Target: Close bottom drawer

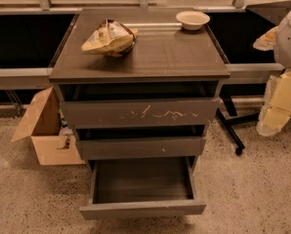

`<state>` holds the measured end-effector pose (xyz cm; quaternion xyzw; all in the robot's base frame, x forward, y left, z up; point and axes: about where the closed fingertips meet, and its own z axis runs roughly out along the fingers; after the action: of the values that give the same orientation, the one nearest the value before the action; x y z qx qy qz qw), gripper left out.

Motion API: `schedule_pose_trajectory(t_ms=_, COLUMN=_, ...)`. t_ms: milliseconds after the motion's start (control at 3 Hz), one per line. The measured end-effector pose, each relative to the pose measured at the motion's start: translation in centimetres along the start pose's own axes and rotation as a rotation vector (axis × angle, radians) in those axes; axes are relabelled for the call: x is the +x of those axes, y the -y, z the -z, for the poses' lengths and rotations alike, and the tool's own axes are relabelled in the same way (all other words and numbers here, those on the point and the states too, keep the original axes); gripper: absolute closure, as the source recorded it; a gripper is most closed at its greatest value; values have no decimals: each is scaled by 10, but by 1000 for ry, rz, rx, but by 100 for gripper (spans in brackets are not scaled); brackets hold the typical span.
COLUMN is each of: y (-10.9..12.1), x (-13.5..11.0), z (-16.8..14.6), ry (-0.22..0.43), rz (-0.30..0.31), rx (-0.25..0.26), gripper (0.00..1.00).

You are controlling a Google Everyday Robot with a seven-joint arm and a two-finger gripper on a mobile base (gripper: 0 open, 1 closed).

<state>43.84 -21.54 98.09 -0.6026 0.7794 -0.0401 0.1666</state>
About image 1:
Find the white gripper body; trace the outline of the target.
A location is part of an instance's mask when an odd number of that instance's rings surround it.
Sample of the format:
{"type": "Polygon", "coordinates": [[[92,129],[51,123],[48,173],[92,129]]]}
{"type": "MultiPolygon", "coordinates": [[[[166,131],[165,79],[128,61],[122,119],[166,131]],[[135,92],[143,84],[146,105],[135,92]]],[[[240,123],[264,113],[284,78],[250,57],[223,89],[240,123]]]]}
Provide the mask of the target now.
{"type": "Polygon", "coordinates": [[[291,69],[271,76],[266,91],[263,121],[288,121],[291,117],[291,69]]]}

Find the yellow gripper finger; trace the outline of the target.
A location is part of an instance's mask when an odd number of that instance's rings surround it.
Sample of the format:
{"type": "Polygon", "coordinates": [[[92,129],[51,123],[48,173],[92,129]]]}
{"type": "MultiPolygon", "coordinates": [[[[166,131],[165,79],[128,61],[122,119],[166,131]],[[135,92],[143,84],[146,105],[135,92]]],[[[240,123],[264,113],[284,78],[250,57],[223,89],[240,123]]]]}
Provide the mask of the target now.
{"type": "Polygon", "coordinates": [[[256,130],[263,137],[270,137],[281,132],[288,123],[291,113],[277,108],[263,107],[256,130]]]}
{"type": "Polygon", "coordinates": [[[253,44],[253,47],[260,51],[271,51],[274,48],[276,33],[278,27],[275,26],[261,37],[259,37],[253,44]]]}

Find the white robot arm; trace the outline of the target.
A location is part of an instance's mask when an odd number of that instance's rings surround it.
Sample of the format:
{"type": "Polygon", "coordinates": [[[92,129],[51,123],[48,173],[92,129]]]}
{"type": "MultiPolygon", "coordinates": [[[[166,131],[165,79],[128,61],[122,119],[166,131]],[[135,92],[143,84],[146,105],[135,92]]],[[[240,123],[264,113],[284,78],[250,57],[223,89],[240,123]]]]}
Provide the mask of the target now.
{"type": "Polygon", "coordinates": [[[273,50],[274,60],[285,67],[279,76],[271,76],[265,91],[257,132],[263,137],[279,133],[291,119],[291,11],[280,24],[258,38],[253,47],[273,50]]]}

